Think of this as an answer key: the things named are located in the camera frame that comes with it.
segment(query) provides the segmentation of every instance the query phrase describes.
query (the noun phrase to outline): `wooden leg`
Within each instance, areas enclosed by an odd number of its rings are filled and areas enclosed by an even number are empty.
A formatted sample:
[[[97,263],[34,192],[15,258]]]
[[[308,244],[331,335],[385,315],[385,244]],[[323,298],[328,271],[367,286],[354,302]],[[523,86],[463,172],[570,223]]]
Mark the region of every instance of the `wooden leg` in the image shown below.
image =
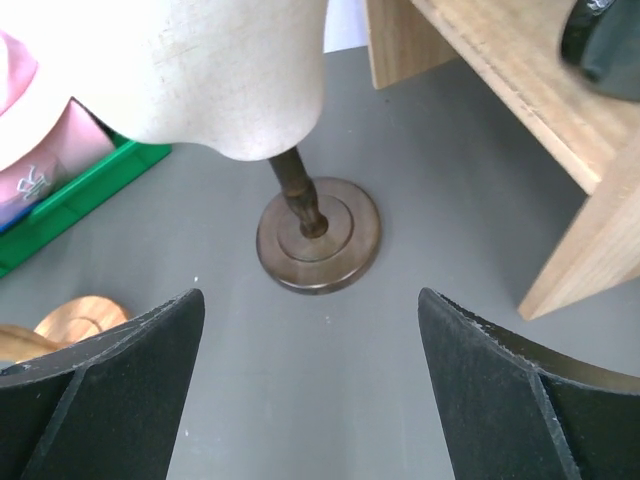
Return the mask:
[[[640,275],[640,132],[623,150],[520,305],[533,319]]]
[[[458,56],[411,0],[365,2],[375,88],[388,87]]]

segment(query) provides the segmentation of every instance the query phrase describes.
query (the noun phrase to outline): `green plastic bin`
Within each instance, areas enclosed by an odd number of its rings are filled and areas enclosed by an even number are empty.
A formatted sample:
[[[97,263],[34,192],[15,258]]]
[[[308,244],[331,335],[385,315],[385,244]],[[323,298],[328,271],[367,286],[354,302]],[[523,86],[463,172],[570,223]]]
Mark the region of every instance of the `green plastic bin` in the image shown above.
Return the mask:
[[[170,145],[143,145],[114,136],[116,150],[0,234],[0,278],[158,163]]]

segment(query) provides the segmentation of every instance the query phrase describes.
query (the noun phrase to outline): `gray floor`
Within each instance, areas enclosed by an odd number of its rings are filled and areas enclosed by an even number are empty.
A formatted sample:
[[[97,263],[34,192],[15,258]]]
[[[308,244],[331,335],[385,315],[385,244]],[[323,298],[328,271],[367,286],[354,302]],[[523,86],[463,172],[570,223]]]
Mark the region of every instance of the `gray floor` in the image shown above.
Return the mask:
[[[517,316],[584,197],[468,67],[376,92],[359,49],[329,55],[328,77],[325,114],[301,151],[312,174],[354,180],[378,203],[384,243],[357,284],[317,298],[275,285],[255,254],[278,189],[268,164],[196,146],[177,146],[0,281],[4,318],[30,327],[79,295],[142,313],[204,291],[171,480],[452,478],[418,335],[424,286],[640,375],[638,282],[532,323]]]

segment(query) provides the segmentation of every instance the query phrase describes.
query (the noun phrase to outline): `pink fabric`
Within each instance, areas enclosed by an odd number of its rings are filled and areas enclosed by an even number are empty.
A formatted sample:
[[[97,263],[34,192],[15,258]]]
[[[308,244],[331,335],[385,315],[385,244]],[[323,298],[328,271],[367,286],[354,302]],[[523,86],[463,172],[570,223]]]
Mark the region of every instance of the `pink fabric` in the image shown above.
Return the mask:
[[[0,116],[28,92],[38,69],[24,45],[0,31],[2,47],[8,49],[8,72],[0,78]],[[36,117],[38,113],[33,111],[32,115]],[[7,162],[9,166],[0,171],[0,225],[10,222],[113,150],[113,144],[91,116],[70,100],[40,143],[22,158]]]

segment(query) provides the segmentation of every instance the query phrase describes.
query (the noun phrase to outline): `wooden table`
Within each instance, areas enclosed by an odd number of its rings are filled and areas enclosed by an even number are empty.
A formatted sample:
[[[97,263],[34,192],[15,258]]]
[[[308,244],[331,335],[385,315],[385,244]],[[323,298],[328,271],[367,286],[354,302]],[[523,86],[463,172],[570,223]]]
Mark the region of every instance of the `wooden table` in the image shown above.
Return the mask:
[[[589,195],[521,315],[640,276],[640,107],[591,92],[562,67],[574,0],[365,1],[376,88],[462,57]]]

